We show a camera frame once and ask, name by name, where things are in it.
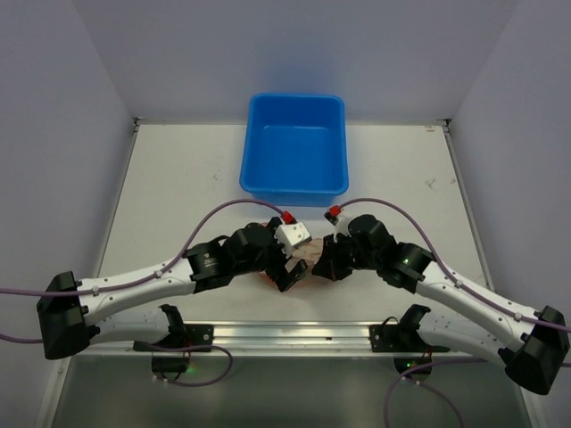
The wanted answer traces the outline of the floral mesh laundry bag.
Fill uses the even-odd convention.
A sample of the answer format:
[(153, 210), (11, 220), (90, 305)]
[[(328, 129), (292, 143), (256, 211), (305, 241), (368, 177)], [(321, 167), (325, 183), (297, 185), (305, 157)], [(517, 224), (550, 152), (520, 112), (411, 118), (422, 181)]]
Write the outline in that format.
[[(283, 218), (274, 217), (274, 218), (271, 218), (269, 222), (262, 222), (262, 224), (264, 226), (270, 226), (270, 227), (274, 227), (277, 229), (277, 227), (282, 225), (282, 224), (294, 224), (294, 223), (298, 223), (298, 222), (300, 222), (300, 221), (294, 221), (293, 219), (290, 219), (289, 222), (285, 222), (285, 220)], [(315, 267), (315, 265), (318, 262), (319, 257), (321, 256), (323, 239), (320, 237), (313, 237), (313, 236), (311, 236), (311, 237), (312, 237), (312, 240), (308, 244), (304, 245), (303, 247), (295, 250), (291, 257), (287, 257), (285, 255), (287, 257), (287, 263), (285, 266), (288, 269), (291, 269), (294, 266), (294, 264), (300, 259), (304, 259), (308, 265), (308, 269), (307, 269), (307, 272), (305, 274), (305, 277), (301, 281), (296, 283), (294, 286), (292, 286), (290, 289), (300, 288), (302, 286), (310, 284), (311, 282), (313, 282), (315, 280), (314, 275), (311, 273), (311, 270)], [(268, 281), (270, 281), (271, 283), (276, 285), (266, 275), (265, 272), (262, 272), (261, 275), (264, 276)]]

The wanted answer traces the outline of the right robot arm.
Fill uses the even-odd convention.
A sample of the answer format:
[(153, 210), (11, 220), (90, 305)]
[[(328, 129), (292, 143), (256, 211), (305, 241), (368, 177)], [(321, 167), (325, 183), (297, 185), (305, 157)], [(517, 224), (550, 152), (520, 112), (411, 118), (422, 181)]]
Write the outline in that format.
[(352, 216), (333, 207), (325, 218), (335, 231), (324, 237), (313, 275), (342, 281), (357, 270), (373, 271), (393, 288), (444, 305), (454, 317), (411, 306), (399, 323), (402, 339), (502, 365), (526, 390), (550, 392), (570, 350), (570, 329), (560, 311), (518, 304), (471, 282), (434, 252), (397, 242), (370, 214)]

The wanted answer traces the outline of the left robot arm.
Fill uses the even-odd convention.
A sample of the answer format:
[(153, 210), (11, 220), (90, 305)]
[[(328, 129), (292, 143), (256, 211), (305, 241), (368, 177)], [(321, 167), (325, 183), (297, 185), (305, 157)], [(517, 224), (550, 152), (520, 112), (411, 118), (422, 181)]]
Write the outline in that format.
[(185, 327), (168, 304), (147, 312), (137, 307), (170, 297), (227, 286), (237, 276), (264, 273), (280, 292), (289, 290), (307, 270), (300, 260), (286, 265), (311, 235), (302, 223), (250, 223), (230, 236), (198, 243), (181, 256), (155, 266), (103, 278), (78, 280), (72, 272), (56, 275), (37, 303), (44, 355), (48, 360), (74, 356), (101, 342), (184, 344)]

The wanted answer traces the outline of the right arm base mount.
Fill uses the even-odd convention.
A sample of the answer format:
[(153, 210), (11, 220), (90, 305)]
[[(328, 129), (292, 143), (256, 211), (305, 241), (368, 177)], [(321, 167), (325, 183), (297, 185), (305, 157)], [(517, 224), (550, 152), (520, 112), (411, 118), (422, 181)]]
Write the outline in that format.
[(418, 335), (413, 316), (388, 317), (368, 327), (368, 340), (374, 353), (393, 353), (393, 364), (399, 373), (430, 363), (433, 348)]

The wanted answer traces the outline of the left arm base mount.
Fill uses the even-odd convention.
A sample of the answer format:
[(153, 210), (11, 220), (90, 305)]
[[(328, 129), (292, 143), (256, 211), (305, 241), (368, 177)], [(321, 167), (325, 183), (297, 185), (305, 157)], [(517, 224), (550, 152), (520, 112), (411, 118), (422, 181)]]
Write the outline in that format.
[(133, 350), (137, 352), (158, 352), (168, 350), (167, 357), (152, 357), (151, 369), (157, 377), (177, 381), (190, 367), (191, 353), (185, 351), (178, 357), (171, 351), (191, 346), (210, 345), (213, 341), (214, 326), (209, 324), (186, 324), (183, 333), (169, 333), (164, 339), (155, 343), (134, 341)]

